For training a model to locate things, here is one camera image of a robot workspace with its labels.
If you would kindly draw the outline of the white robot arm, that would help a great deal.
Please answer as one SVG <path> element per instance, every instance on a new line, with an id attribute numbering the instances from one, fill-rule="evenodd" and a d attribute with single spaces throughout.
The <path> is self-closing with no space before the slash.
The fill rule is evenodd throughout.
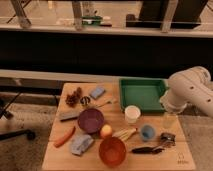
<path id="1" fill-rule="evenodd" d="M 168 89 L 159 100 L 165 110 L 162 126 L 169 129 L 188 104 L 213 118 L 213 90 L 210 83 L 210 72 L 201 66 L 172 74 L 167 80 Z"/>

